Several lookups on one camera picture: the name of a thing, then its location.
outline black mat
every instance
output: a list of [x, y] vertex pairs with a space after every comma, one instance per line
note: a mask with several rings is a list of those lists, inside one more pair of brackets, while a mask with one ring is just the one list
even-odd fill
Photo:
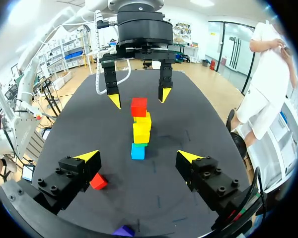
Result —
[[[118, 72], [121, 79], [125, 72]], [[248, 186], [233, 140], [206, 97], [182, 72], [164, 104], [158, 100], [158, 70], [133, 71], [119, 85], [122, 109], [95, 91], [95, 75], [77, 89], [55, 122], [40, 155], [33, 181], [47, 176], [66, 155], [100, 150], [106, 189], [79, 193], [59, 216], [85, 228], [112, 234], [130, 225], [136, 236], [195, 238], [211, 231], [217, 214], [191, 193], [175, 168], [177, 150], [213, 156], [232, 178]], [[146, 159], [131, 159], [133, 97], [148, 98], [152, 130]]]

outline screw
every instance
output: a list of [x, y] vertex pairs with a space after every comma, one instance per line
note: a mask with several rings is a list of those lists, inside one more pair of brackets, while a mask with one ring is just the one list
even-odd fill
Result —
[[72, 172], [67, 172], [66, 173], [66, 177], [68, 177], [68, 178], [73, 178], [73, 173]]
[[14, 196], [14, 195], [10, 195], [10, 196], [9, 196], [9, 200], [10, 200], [11, 202], [13, 202], [13, 201], [15, 200], [15, 196]]
[[216, 170], [215, 170], [215, 174], [216, 175], [220, 175], [222, 173], [222, 170], [220, 169], [220, 168], [217, 168]]
[[56, 169], [55, 169], [55, 172], [56, 172], [58, 175], [62, 174], [62, 170], [61, 170], [61, 168], [56, 168]]
[[59, 189], [57, 186], [53, 185], [50, 187], [50, 191], [53, 193], [53, 194], [57, 194], [59, 192]]
[[217, 194], [220, 195], [220, 196], [222, 196], [222, 195], [224, 195], [225, 191], [226, 191], [225, 187], [220, 186], [217, 189]]
[[21, 196], [21, 195], [23, 194], [22, 189], [19, 189], [19, 190], [18, 190], [18, 194], [19, 194], [19, 196]]
[[232, 187], [238, 187], [238, 180], [233, 179], [232, 183], [230, 184]]
[[204, 178], [204, 179], [208, 179], [208, 178], [210, 177], [210, 175], [211, 175], [211, 174], [210, 174], [209, 172], [204, 172], [204, 173], [203, 173], [203, 178]]
[[38, 179], [38, 184], [41, 186], [41, 187], [45, 187], [46, 183], [44, 182], [44, 180], [42, 178], [39, 178]]

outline poster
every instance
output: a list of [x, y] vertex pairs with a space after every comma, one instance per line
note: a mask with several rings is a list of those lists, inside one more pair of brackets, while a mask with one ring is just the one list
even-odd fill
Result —
[[191, 43], [192, 24], [175, 19], [165, 19], [173, 25], [174, 43]]

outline white shirt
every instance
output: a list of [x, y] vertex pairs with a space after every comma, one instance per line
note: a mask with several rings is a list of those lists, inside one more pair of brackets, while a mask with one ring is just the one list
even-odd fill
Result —
[[[258, 23], [252, 40], [272, 41], [282, 36], [271, 24]], [[285, 101], [290, 72], [281, 55], [281, 47], [269, 49], [261, 53], [260, 60], [251, 84], [258, 89], [270, 103], [281, 107]]]

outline purple cube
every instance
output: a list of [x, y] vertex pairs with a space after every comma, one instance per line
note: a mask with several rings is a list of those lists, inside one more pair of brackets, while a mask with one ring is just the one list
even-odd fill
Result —
[[122, 226], [113, 235], [124, 236], [124, 237], [134, 237], [135, 232], [127, 226]]

